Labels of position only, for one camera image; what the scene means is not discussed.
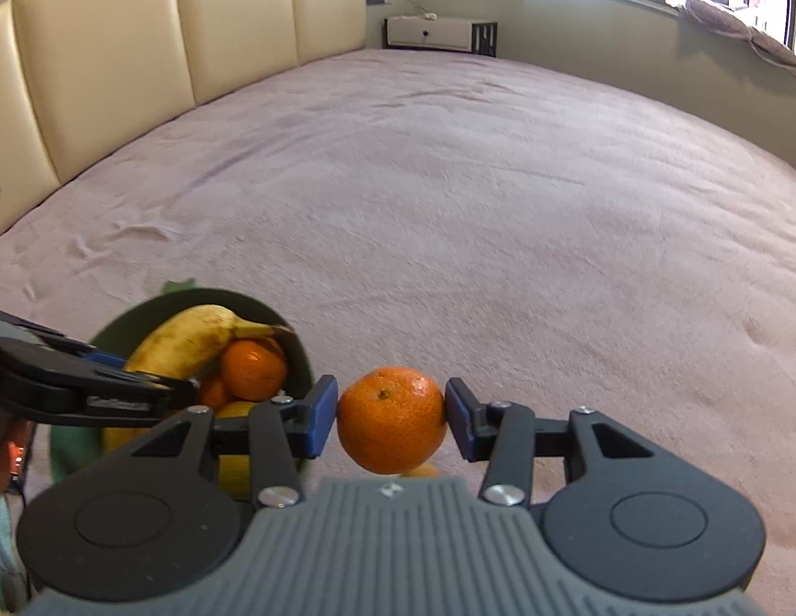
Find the yellow spotted banana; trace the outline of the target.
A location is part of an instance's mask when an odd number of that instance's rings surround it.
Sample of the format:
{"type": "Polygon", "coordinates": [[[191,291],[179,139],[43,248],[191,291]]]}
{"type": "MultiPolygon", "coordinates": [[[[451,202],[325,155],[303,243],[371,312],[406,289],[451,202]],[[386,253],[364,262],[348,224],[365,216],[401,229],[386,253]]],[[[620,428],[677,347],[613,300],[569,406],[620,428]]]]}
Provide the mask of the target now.
{"type": "Polygon", "coordinates": [[[220,373],[222,352],[232,342],[260,338],[277,342],[291,334],[284,325],[253,323],[224,306],[199,304],[150,332],[128,357],[125,369],[173,380],[196,378],[200,384],[212,371],[220,373]]]}

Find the green fruit bowl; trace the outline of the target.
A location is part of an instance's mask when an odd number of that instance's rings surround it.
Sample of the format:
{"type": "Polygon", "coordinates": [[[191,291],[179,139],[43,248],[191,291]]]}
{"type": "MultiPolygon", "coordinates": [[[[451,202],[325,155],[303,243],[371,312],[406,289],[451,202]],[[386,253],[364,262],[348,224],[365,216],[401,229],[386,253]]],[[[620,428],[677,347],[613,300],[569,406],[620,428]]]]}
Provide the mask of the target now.
{"type": "MultiPolygon", "coordinates": [[[[101,352],[128,359],[154,328],[188,307],[218,304],[228,307],[244,320],[261,324],[285,325],[287,320],[274,309],[252,296],[218,288],[197,288],[191,281],[167,282],[165,290],[153,299],[136,304],[115,317],[90,343],[101,352]]],[[[314,375],[304,345],[295,335],[277,338],[288,363],[284,392],[292,398],[303,398],[314,384],[314,375]]],[[[107,431],[91,427],[52,427],[50,431],[50,465],[52,480],[64,481],[71,474],[91,465],[106,453],[107,431]]]]}

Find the cream padded headboard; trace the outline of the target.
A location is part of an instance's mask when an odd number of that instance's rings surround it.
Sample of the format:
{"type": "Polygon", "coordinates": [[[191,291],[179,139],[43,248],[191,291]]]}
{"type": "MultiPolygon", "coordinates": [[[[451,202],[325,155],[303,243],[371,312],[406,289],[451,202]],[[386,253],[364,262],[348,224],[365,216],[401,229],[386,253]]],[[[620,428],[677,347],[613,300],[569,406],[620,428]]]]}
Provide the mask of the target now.
{"type": "Polygon", "coordinates": [[[155,127],[365,42],[365,0],[1,3],[0,234],[155,127]]]}

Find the white bedside cabinet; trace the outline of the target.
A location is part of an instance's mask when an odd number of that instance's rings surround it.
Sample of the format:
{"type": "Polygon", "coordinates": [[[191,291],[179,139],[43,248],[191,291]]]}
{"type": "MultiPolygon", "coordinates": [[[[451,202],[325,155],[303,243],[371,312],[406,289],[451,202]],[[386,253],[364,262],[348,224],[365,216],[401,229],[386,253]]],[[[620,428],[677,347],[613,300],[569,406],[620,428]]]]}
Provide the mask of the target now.
{"type": "Polygon", "coordinates": [[[384,49],[451,51],[496,57],[498,24],[469,18],[396,15],[383,24],[384,49]]]}

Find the orange mandarin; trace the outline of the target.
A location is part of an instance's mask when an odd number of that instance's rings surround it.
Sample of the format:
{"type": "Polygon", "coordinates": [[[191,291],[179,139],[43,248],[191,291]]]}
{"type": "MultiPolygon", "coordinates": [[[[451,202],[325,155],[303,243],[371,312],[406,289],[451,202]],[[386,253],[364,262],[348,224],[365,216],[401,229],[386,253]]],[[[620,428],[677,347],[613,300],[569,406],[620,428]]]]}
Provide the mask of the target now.
{"type": "Polygon", "coordinates": [[[238,339],[222,352],[220,373],[235,398],[264,402],[284,388],[288,364],[274,339],[238,339]]]}
{"type": "Polygon", "coordinates": [[[444,395],[429,375],[409,367],[381,367],[339,398],[341,447],[374,474],[408,473],[439,450],[447,434],[444,395]]]}
{"type": "Polygon", "coordinates": [[[222,380],[218,371],[212,371],[200,381],[199,392],[197,392],[197,403],[199,405],[207,406],[213,412],[220,412],[232,400],[234,400],[234,397],[226,389],[224,380],[222,380]]]}

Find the brown longan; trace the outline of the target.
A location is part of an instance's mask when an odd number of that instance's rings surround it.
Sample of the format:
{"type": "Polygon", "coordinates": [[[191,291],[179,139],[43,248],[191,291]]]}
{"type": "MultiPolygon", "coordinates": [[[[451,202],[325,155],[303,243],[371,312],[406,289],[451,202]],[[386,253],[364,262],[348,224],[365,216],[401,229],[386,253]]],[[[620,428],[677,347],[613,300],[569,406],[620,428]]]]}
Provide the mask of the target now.
{"type": "Polygon", "coordinates": [[[440,471],[432,465],[431,463],[423,463],[415,469],[410,469],[408,471],[404,471],[404,473],[400,474],[401,478],[433,478],[439,477],[440,471]]]}

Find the pink bed blanket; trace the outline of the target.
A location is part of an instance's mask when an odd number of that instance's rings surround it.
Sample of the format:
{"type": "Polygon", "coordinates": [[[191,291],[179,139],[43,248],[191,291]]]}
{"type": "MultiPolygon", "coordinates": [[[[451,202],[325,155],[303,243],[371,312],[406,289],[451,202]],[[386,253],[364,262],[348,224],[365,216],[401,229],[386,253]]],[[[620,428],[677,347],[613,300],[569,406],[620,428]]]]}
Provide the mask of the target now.
{"type": "Polygon", "coordinates": [[[0,309],[89,339],[167,282],[241,292],[314,370],[601,410],[744,492],[796,612],[796,171],[574,76],[365,50],[197,107],[0,237],[0,309]]]}

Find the grey window sill cushion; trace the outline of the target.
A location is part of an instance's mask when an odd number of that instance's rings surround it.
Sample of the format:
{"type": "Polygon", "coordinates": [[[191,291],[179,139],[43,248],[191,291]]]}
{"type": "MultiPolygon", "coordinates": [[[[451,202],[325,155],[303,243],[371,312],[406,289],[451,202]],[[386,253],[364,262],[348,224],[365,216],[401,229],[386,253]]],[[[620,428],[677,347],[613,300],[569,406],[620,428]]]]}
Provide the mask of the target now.
{"type": "Polygon", "coordinates": [[[686,0],[678,10],[715,35],[746,43],[766,63],[796,72],[796,54],[791,49],[758,29],[748,27],[744,21],[724,8],[703,0],[686,0]]]}

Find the yellow lemon in bowl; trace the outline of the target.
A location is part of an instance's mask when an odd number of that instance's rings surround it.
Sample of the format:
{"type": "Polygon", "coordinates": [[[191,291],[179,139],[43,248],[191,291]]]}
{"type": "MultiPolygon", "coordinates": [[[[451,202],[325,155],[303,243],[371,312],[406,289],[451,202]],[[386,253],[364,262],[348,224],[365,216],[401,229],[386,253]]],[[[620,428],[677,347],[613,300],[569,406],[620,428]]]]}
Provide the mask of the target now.
{"type": "MultiPolygon", "coordinates": [[[[216,418],[246,418],[256,402],[236,400],[216,413],[216,418]]],[[[218,486],[237,501],[251,499],[251,458],[248,455],[221,455],[218,486]]]]}

